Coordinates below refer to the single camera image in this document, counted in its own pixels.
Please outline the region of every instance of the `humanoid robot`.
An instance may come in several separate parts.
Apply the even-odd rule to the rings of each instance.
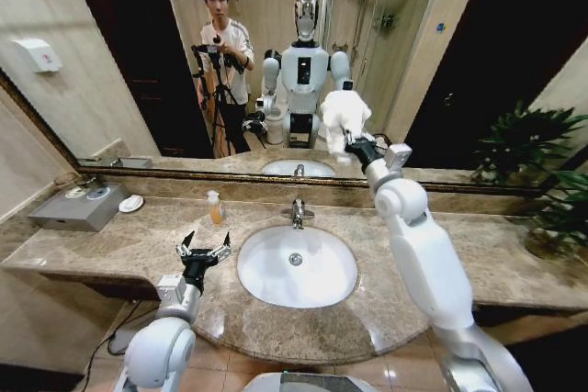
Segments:
[[[355,94],[354,91],[345,91],[347,93]],[[362,164],[376,210],[386,222],[390,249],[407,291],[414,304],[429,318],[435,335],[449,352],[441,367],[451,390],[532,392],[514,357],[474,322],[471,285],[451,239],[433,220],[424,189],[402,177],[401,168],[411,149],[406,144],[393,144],[385,155],[380,154],[371,136],[348,131],[357,125],[343,117],[341,107],[332,107],[337,115],[333,118],[331,111],[329,130],[342,131],[345,150]],[[130,342],[117,392],[136,391],[137,386],[161,387],[162,391],[178,389],[196,338],[191,325],[198,312],[205,271],[231,252],[228,235],[217,249],[189,250],[192,235],[176,247],[186,267],[183,275],[164,276],[157,286],[162,299],[158,319],[140,330]],[[300,375],[260,375],[243,392],[375,392],[367,383],[353,377],[303,374],[305,377],[300,378]],[[285,387],[289,383],[295,388]]]
[[[276,103],[277,76],[287,91],[288,113],[284,117],[284,147],[312,149],[319,131],[316,115],[322,86],[331,71],[337,89],[352,89],[349,59],[338,51],[332,56],[314,41],[319,20],[319,0],[296,0],[294,18],[298,39],[280,55],[266,51],[264,83],[267,90],[256,101],[256,110],[268,114]]]

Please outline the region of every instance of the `dark wooden door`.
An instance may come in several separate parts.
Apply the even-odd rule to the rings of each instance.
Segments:
[[[85,0],[163,156],[212,158],[169,0]]]
[[[587,35],[586,0],[469,0],[406,138],[408,165],[475,168],[493,121],[535,100]]]

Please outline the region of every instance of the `white t-shirt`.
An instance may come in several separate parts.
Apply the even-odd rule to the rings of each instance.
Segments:
[[[244,27],[241,23],[230,18],[229,25],[222,31],[217,31],[212,26],[212,23],[207,23],[204,27],[202,27],[202,30],[200,31],[202,43],[205,45],[214,44],[212,40],[217,36],[217,34],[222,39],[222,41],[226,42],[236,50],[245,54],[247,57],[249,57],[249,60],[251,60],[251,62],[254,61],[254,50],[251,46],[251,42],[249,41],[249,32],[247,32],[247,28]],[[202,55],[202,64],[204,65],[205,72],[212,71],[214,84],[216,85],[218,81],[217,75],[212,69],[212,66],[210,65],[210,59],[208,55]],[[222,59],[220,60],[220,67],[220,77],[222,78],[222,83],[227,84],[231,88],[231,92],[239,105],[246,104],[247,85],[245,83],[245,73],[247,71],[245,70],[243,73],[238,73],[234,68],[231,67],[227,72],[227,70],[224,67],[224,63],[222,62]],[[227,103],[234,104],[228,96]]]

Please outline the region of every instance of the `green plant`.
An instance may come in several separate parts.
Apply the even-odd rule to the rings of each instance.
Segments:
[[[565,158],[563,153],[570,148],[556,141],[569,139],[581,127],[579,123],[588,119],[588,115],[572,116],[573,110],[529,110],[518,102],[480,140],[481,148],[474,152],[480,165],[472,178],[504,185],[511,174],[542,171],[547,160]]]
[[[555,233],[554,241],[573,241],[588,247],[588,174],[572,171],[553,173],[560,181],[558,195],[547,195],[548,206],[537,213],[539,226]]]

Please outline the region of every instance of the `oval sink basin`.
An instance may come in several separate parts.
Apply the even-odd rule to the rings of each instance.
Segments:
[[[262,174],[281,174],[292,176],[294,170],[299,164],[304,166],[304,176],[322,176],[326,178],[334,177],[334,170],[327,164],[310,160],[279,160],[272,161],[264,165],[261,169]]]
[[[326,231],[271,227],[241,248],[237,272],[253,296],[289,308],[328,307],[354,289],[357,266],[347,246]]]

